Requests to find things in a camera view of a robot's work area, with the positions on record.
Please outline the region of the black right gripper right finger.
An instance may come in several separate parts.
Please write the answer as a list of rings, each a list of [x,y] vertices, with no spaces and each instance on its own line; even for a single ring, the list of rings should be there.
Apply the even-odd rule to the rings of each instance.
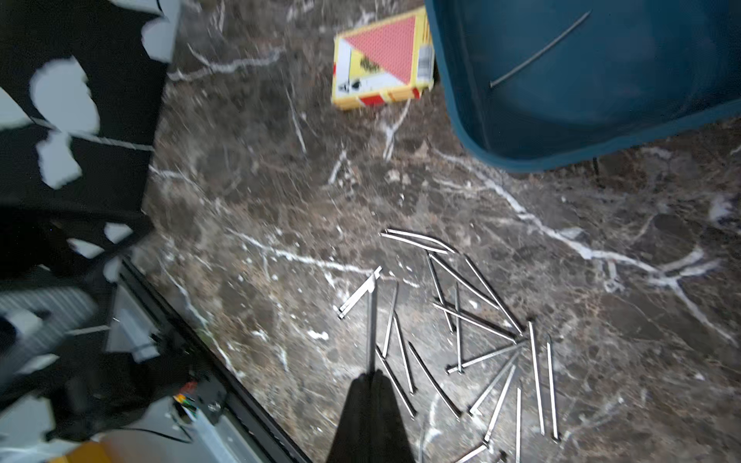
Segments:
[[[415,461],[393,383],[380,370],[372,378],[372,461]]]

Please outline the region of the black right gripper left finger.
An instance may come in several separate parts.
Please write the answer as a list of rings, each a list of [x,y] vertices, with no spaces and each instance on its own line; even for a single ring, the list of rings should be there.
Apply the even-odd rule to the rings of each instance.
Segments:
[[[327,463],[371,461],[373,379],[363,373],[351,382]]]

